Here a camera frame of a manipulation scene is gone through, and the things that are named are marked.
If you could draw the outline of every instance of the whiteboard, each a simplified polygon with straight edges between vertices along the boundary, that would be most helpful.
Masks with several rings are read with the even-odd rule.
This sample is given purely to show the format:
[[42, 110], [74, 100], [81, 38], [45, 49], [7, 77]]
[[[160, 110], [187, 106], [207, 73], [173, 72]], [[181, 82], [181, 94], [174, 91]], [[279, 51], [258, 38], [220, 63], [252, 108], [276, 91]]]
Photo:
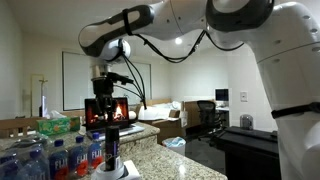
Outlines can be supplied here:
[[[145, 86], [146, 99], [151, 99], [151, 65], [145, 63], [133, 63], [140, 72]], [[112, 72], [120, 75], [128, 76], [133, 79], [126, 63], [113, 65]], [[133, 74], [135, 75], [137, 82], [142, 88], [141, 80], [138, 73], [131, 67]], [[90, 57], [82, 54], [62, 52], [62, 87], [63, 87], [63, 110], [78, 110], [84, 109], [84, 99], [94, 98], [93, 87], [91, 82], [91, 68]], [[139, 104], [140, 98], [135, 94], [126, 91], [122, 88], [116, 87], [122, 86], [119, 82], [114, 86], [113, 97], [127, 97], [128, 104]], [[122, 86], [135, 93], [138, 93], [134, 85], [127, 84]]]

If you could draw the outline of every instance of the black cabinet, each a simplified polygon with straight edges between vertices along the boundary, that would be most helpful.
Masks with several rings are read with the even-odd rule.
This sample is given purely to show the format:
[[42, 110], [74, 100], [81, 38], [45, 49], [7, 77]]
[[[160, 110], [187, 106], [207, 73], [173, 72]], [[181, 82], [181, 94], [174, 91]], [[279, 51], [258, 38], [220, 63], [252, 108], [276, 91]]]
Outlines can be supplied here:
[[277, 138], [271, 133], [226, 128], [212, 139], [225, 152], [229, 180], [280, 180]]

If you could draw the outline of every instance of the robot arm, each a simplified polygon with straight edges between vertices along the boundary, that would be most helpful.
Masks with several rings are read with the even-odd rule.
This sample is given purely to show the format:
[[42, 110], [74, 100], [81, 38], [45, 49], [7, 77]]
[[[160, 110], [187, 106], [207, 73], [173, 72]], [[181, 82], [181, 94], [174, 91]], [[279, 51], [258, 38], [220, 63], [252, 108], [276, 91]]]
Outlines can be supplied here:
[[320, 177], [319, 107], [286, 113], [320, 101], [320, 27], [299, 3], [274, 7], [273, 0], [164, 0], [84, 27], [79, 43], [93, 57], [94, 91], [101, 106], [108, 107], [113, 92], [106, 66], [121, 62], [119, 54], [130, 55], [122, 37], [145, 34], [169, 40], [195, 29], [210, 33], [223, 48], [239, 42], [252, 48], [271, 109], [285, 111], [274, 116], [282, 179]]

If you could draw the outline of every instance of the floor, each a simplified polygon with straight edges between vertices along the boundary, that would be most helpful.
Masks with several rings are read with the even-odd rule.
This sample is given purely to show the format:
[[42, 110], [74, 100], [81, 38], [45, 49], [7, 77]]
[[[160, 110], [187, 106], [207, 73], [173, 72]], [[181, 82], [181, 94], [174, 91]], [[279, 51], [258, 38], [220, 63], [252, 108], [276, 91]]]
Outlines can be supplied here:
[[186, 157], [225, 174], [224, 152], [210, 147], [206, 139], [199, 141], [197, 138], [187, 140]]

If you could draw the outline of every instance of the green box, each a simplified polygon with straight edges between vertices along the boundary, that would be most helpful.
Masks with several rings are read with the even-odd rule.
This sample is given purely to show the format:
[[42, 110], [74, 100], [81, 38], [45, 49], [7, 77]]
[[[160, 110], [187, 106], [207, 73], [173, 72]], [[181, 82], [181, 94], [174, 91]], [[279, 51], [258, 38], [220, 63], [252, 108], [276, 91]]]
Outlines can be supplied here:
[[70, 117], [70, 131], [80, 130], [80, 117]]
[[70, 118], [37, 120], [38, 132], [47, 136], [70, 131]]

